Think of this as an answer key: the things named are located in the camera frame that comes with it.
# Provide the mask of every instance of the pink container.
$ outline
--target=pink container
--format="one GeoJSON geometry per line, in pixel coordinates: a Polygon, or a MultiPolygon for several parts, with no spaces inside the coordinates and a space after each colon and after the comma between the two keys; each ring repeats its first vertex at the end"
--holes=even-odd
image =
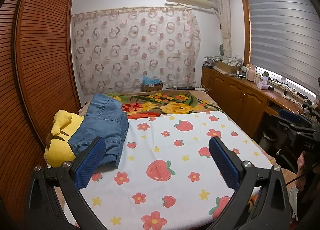
{"type": "Polygon", "coordinates": [[[253,82],[254,81],[254,77],[256,76],[256,66],[250,64],[250,69],[249,69],[249,71],[247,73],[248,73],[247,80],[253,82]]]}

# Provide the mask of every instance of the louvered wardrobe door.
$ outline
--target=louvered wardrobe door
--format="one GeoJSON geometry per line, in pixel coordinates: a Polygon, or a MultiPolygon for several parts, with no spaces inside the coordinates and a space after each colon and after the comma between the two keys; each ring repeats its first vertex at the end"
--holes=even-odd
{"type": "Polygon", "coordinates": [[[10,217],[22,226],[30,174],[34,166],[46,163],[43,146],[25,119],[14,78],[12,30],[18,4],[19,0],[5,0],[0,6],[0,196],[10,217]]]}
{"type": "Polygon", "coordinates": [[[21,89],[43,140],[55,113],[80,105],[70,57],[71,0],[22,0],[16,33],[21,89]]]}

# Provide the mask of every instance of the trash can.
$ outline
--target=trash can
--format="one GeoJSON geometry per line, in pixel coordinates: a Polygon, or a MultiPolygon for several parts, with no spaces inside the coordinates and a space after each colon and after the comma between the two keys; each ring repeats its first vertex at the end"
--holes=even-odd
{"type": "Polygon", "coordinates": [[[265,129],[262,133],[259,145],[265,152],[268,152],[271,145],[278,139],[277,134],[272,129],[265,129]]]}

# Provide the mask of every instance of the window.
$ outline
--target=window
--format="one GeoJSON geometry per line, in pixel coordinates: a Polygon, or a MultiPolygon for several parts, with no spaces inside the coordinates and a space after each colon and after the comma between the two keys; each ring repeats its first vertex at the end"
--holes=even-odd
{"type": "Polygon", "coordinates": [[[256,66],[256,69],[258,71],[260,71],[261,74],[263,74],[265,71],[267,71],[269,73],[270,78],[277,79],[279,81],[283,81],[285,84],[288,84],[289,87],[295,88],[298,92],[300,92],[300,93],[304,94],[306,97],[308,97],[308,99],[310,99],[312,102],[315,102],[316,94],[311,92],[310,90],[306,89],[302,85],[299,85],[298,83],[296,83],[288,78],[285,78],[279,74],[273,73],[273,72],[266,70],[264,68],[260,68],[260,67],[256,66]]]}
{"type": "Polygon", "coordinates": [[[319,95],[320,21],[310,1],[248,0],[248,7],[250,63],[319,95]]]}

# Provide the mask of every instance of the blue jeans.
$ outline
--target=blue jeans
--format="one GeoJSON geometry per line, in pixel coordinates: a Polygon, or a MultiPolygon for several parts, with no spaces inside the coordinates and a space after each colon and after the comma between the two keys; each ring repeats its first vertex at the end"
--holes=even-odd
{"type": "Polygon", "coordinates": [[[95,94],[83,122],[68,144],[77,156],[95,137],[100,136],[106,142],[106,153],[99,165],[115,161],[118,166],[128,128],[128,117],[122,111],[121,103],[110,96],[95,94]]]}

